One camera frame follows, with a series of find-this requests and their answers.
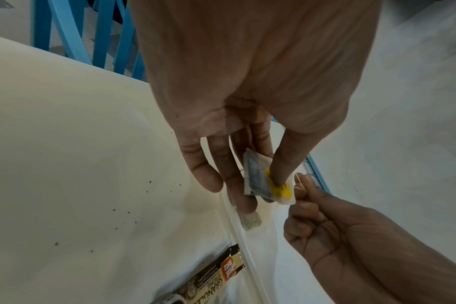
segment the hand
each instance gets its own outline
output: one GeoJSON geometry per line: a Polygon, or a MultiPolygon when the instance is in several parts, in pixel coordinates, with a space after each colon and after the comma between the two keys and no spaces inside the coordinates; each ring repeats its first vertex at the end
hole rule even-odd
{"type": "Polygon", "coordinates": [[[156,101],[198,182],[226,183],[245,213],[256,200],[229,146],[272,157],[270,118],[286,127],[271,175],[285,183],[345,119],[381,0],[131,0],[156,101]],[[219,174],[200,145],[207,137],[219,174]]]}
{"type": "Polygon", "coordinates": [[[381,213],[296,180],[284,236],[336,303],[456,303],[456,264],[381,213]]]}

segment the white table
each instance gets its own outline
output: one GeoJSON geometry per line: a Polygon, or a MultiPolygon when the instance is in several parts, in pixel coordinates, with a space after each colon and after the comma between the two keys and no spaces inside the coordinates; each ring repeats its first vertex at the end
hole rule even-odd
{"type": "MultiPolygon", "coordinates": [[[[286,213],[270,301],[326,300],[286,213]]],[[[235,241],[147,83],[0,38],[0,303],[150,303],[235,241]]],[[[248,269],[235,279],[214,303],[261,302],[248,269]]]]}

